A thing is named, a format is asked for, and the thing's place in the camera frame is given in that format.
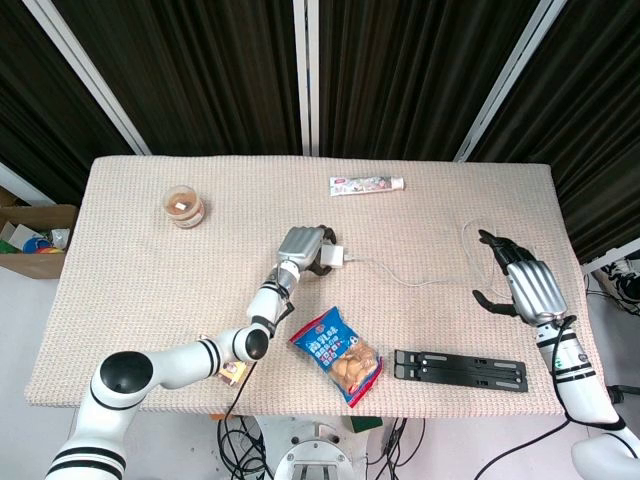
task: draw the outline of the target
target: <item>blue snack bag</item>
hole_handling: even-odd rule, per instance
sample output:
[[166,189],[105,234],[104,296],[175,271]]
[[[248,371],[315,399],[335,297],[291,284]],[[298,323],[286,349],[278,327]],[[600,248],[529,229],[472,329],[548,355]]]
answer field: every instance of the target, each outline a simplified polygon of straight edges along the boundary
[[382,357],[344,323],[337,307],[302,327],[289,341],[315,359],[352,408],[382,371]]

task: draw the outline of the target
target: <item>floor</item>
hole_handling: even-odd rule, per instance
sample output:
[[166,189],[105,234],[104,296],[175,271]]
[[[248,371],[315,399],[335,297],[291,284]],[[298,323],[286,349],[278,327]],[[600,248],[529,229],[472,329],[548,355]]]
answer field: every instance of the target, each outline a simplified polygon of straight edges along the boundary
[[[69,436],[73,409],[30,407],[23,397],[29,381],[57,281],[31,280],[0,268],[0,465],[2,478],[37,479]],[[596,282],[591,281],[592,288]],[[640,319],[624,314],[606,299],[589,296],[589,312],[605,365],[607,384],[640,385]],[[619,412],[640,432],[640,398],[629,398]],[[400,478],[471,479],[489,459],[560,424],[560,417],[504,417],[430,420],[419,454],[397,471]],[[417,443],[421,424],[411,421],[402,451]],[[368,443],[370,458],[380,454],[383,429]],[[587,438],[585,427],[570,425],[558,434],[494,465],[491,479],[578,479],[571,445]],[[206,416],[140,413],[126,440],[126,480],[213,480],[228,478],[217,462],[215,424]],[[378,471],[371,468],[370,478]]]

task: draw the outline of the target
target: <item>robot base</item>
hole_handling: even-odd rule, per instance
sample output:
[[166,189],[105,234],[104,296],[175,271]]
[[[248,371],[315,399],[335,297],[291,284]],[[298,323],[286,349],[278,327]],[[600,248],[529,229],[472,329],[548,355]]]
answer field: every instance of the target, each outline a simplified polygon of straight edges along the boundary
[[364,478],[369,432],[353,433],[343,417],[258,416],[274,480]]

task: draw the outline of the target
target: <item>robotic arm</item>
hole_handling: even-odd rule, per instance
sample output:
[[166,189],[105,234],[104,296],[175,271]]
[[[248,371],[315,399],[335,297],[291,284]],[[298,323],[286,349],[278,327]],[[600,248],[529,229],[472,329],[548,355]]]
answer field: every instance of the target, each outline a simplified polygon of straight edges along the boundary
[[138,406],[157,385],[176,389],[215,375],[229,361],[255,362],[267,353],[279,320],[293,310],[289,298],[300,274],[326,275],[318,263],[330,228],[292,228],[276,265],[247,310],[251,325],[214,339],[164,352],[118,352],[98,366],[84,395],[76,429],[53,459],[47,480],[121,480],[126,468],[124,435]]
[[576,443],[573,464],[586,480],[640,478],[640,440],[626,427],[596,378],[576,333],[575,317],[566,316],[567,305],[544,262],[508,238],[480,230],[480,242],[491,247],[507,277],[511,304],[495,304],[478,290],[473,295],[491,313],[520,316],[536,329],[536,343],[551,373],[558,400],[567,418],[603,430],[603,434]]

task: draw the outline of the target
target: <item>beige tablecloth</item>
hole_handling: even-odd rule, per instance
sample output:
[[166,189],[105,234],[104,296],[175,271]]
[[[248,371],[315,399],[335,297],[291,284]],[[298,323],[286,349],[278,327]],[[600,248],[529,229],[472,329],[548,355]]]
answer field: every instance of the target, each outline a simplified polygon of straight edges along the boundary
[[[335,175],[403,176],[405,191],[329,196]],[[163,192],[193,186],[206,219],[180,230],[165,217]],[[305,273],[295,312],[279,327],[237,412],[466,417],[559,413],[534,330],[490,315],[471,295],[482,282],[461,241],[488,274],[478,227],[535,250],[565,295],[591,363],[601,371],[578,262],[544,165],[456,164],[304,157],[107,157],[96,160],[30,385],[37,405],[78,405],[96,365],[125,349],[159,350],[247,324],[246,308],[290,227],[325,224],[355,255],[374,257],[417,282],[408,288],[368,263],[324,278]],[[494,287],[508,293],[496,268]],[[500,300],[492,293],[487,295]],[[350,409],[313,360],[288,343],[331,306],[384,356],[374,388]],[[483,390],[393,378],[393,350],[430,350],[524,361],[529,392]],[[236,390],[209,378],[177,391],[155,389],[142,408],[221,412]]]

